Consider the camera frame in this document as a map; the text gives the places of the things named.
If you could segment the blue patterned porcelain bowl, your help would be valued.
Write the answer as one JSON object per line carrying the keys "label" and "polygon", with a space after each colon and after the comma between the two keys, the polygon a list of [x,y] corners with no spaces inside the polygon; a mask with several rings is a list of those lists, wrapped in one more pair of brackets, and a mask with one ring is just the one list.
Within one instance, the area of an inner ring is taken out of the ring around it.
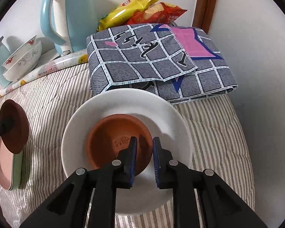
{"label": "blue patterned porcelain bowl", "polygon": [[9,58],[2,64],[5,69],[11,68],[20,58],[22,58],[36,43],[37,35],[33,36],[30,40],[25,42],[21,47],[14,51]]}

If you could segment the brown wooden door frame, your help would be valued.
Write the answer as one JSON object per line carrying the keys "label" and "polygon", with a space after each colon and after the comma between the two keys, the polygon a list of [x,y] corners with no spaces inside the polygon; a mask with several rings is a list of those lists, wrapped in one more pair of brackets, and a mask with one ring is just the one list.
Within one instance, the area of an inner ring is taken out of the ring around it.
{"label": "brown wooden door frame", "polygon": [[192,26],[209,32],[217,0],[197,0]]}

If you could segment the pink square plate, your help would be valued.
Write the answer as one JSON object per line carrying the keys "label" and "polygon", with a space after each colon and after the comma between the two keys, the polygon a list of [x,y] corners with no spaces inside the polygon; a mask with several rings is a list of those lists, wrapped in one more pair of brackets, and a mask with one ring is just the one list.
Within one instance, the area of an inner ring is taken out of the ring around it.
{"label": "pink square plate", "polygon": [[12,186],[13,156],[0,137],[0,185],[5,190]]}

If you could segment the green square plate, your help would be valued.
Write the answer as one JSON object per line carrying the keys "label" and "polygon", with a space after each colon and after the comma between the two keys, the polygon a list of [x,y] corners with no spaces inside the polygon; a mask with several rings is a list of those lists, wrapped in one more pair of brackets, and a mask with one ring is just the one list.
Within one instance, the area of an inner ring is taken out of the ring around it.
{"label": "green square plate", "polygon": [[21,169],[22,169],[22,155],[23,155],[23,152],[13,155],[11,186],[9,187],[9,191],[17,189],[20,185]]}

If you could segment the light blue electric kettle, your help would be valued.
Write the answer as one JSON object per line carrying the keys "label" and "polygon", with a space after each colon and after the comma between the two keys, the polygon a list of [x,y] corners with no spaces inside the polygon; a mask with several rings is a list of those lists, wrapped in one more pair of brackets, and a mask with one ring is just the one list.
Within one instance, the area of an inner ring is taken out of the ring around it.
{"label": "light blue electric kettle", "polygon": [[59,55],[86,48],[86,38],[97,31],[93,0],[43,0],[40,27]]}

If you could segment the grey checked folded cloth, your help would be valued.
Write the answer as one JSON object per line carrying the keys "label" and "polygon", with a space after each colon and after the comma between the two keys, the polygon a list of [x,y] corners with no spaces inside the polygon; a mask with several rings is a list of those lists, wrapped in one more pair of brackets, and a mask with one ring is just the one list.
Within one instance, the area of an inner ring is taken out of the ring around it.
{"label": "grey checked folded cloth", "polygon": [[181,103],[238,86],[219,49],[199,28],[124,25],[88,36],[86,45],[93,95],[135,88]]}

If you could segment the yellow chips bag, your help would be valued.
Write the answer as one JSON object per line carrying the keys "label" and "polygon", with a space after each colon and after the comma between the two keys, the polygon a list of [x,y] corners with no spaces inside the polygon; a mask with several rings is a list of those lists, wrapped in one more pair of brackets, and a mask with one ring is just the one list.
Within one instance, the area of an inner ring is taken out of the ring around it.
{"label": "yellow chips bag", "polygon": [[159,0],[127,0],[98,22],[97,31],[120,26],[130,19],[134,13],[143,12]]}

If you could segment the large white porcelain bowl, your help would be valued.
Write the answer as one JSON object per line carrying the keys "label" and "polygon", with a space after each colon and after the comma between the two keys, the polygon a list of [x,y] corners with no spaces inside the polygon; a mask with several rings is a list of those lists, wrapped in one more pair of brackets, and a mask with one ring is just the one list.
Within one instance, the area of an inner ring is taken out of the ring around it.
{"label": "large white porcelain bowl", "polygon": [[10,81],[16,82],[31,72],[36,67],[37,61],[41,56],[42,43],[38,41],[24,56],[17,60],[8,70],[3,73],[3,77]]}

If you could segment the striped quilted table cover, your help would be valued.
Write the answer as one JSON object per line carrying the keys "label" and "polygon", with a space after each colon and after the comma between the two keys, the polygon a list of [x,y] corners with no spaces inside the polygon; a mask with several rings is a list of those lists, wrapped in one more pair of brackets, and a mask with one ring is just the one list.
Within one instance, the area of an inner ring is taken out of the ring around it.
{"label": "striped quilted table cover", "polygon": [[[0,185],[0,215],[7,226],[21,223],[66,179],[61,144],[66,125],[89,98],[88,64],[81,63],[40,77],[0,98],[20,104],[30,133],[22,155],[16,190]],[[194,170],[210,168],[248,204],[255,205],[253,170],[245,136],[227,95],[175,105],[192,139]]]}

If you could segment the brown clay bowl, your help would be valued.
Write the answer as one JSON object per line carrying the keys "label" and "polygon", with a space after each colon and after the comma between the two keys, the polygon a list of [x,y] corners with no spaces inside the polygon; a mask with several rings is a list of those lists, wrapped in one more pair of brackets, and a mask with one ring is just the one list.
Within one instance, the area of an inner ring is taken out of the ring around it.
{"label": "brown clay bowl", "polygon": [[152,157],[152,136],[143,122],[128,114],[107,116],[92,128],[86,140],[86,155],[92,168],[101,168],[116,159],[133,136],[137,138],[135,174],[142,173]]}
{"label": "brown clay bowl", "polygon": [[1,135],[6,148],[19,154],[29,137],[29,121],[24,109],[15,101],[6,100],[0,109],[0,122],[7,128]]}

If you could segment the red chips bag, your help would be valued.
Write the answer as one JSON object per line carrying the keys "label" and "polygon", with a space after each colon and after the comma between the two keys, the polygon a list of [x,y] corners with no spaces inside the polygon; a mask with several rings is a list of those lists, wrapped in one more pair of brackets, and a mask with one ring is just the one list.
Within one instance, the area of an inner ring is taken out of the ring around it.
{"label": "red chips bag", "polygon": [[143,12],[136,12],[125,22],[125,25],[159,23],[172,24],[176,19],[183,15],[187,10],[179,6],[160,2],[151,5]]}

